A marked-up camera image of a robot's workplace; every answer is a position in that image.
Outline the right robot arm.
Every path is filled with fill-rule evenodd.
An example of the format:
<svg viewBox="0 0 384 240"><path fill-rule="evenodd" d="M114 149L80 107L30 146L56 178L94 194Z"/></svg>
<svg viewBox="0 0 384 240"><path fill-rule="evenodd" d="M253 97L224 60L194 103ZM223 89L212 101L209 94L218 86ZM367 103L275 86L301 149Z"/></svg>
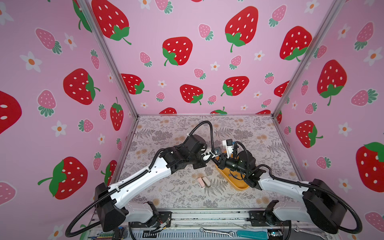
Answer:
<svg viewBox="0 0 384 240"><path fill-rule="evenodd" d="M357 212L325 182L318 179L300 182L277 177L270 166L256 165L255 158L242 143L228 140L224 146L225 153L216 148L204 154L204 160L212 160L221 170L240 174L240 180L251 188L275 192L297 201L295 205L271 201L262 217L267 225L296 221L312 223L329 234L362 232L363 224Z"/></svg>

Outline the black stapler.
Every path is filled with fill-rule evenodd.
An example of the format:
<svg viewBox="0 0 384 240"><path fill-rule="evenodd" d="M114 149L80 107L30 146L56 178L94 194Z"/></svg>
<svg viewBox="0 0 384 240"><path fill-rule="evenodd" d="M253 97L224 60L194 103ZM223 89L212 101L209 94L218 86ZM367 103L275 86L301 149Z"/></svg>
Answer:
<svg viewBox="0 0 384 240"><path fill-rule="evenodd" d="M222 154L221 148L217 147L217 148L212 149L212 154L214 155L214 157L220 156Z"/></svg>

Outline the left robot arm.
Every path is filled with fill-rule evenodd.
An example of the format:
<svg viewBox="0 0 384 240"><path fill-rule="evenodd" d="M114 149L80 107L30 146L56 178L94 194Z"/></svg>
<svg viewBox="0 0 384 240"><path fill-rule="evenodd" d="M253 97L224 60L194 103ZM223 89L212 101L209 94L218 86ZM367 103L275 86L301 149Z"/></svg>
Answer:
<svg viewBox="0 0 384 240"><path fill-rule="evenodd" d="M188 165L192 165L194 169L206 167L207 163L218 157L222 151L214 144L208 148L206 141L195 134L196 130L197 128L193 128L182 144L159 149L147 167L129 178L110 186L98 185L95 189L95 201L72 220L65 236L75 237L97 226L101 226L105 232L112 231L133 215L127 205L141 191ZM96 210L99 221L73 232L75 224L91 210Z"/></svg>

